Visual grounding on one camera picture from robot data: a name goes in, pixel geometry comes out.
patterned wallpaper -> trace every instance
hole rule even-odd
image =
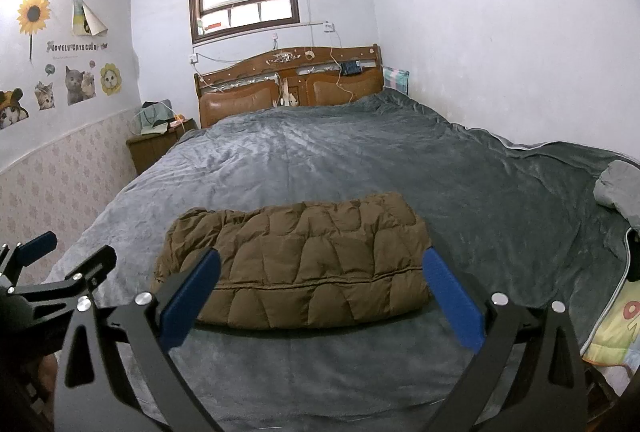
[[[123,112],[41,147],[0,173],[0,242],[14,246],[52,230],[58,248],[22,270],[39,283],[135,176]]]

cat wall sticker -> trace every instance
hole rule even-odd
[[[46,86],[42,82],[38,82],[35,87],[35,95],[40,110],[46,110],[48,108],[54,108],[56,106],[55,100],[53,98],[53,82],[51,82],[48,86]]]
[[[20,105],[21,98],[21,88],[0,91],[0,130],[29,117],[29,113]]]
[[[65,69],[67,105],[74,105],[90,98],[95,98],[95,80],[91,73],[69,69],[68,67]]]
[[[122,88],[122,78],[120,76],[120,70],[115,64],[107,64],[100,70],[100,83],[102,84],[102,90],[108,96],[120,92]]]

gray blanket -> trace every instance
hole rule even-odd
[[[189,133],[129,184],[49,280],[109,244],[118,265],[97,298],[128,303],[148,289],[165,231],[191,207],[253,210],[396,190],[425,219],[441,253],[489,292],[533,306],[565,300],[584,343],[626,268],[628,224],[591,193],[614,158],[564,143],[509,150],[388,89],[338,107],[243,114]],[[127,347],[136,393],[154,414]],[[230,432],[417,431],[471,358],[436,303],[335,333],[198,329],[171,355]],[[517,356],[489,414],[504,398]]]
[[[640,170],[616,160],[600,175],[593,189],[599,205],[615,208],[640,233]]]

brown down jacket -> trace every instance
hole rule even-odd
[[[222,260],[200,322],[248,330],[333,328],[422,307],[424,221],[400,194],[253,212],[194,208],[169,229],[152,290],[204,248]]]

nightstand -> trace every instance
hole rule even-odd
[[[185,131],[192,128],[198,128],[193,119],[187,120],[183,125],[170,128],[164,134],[143,134],[142,136],[127,139],[127,147],[131,152],[131,158],[138,175],[142,174],[165,155]]]

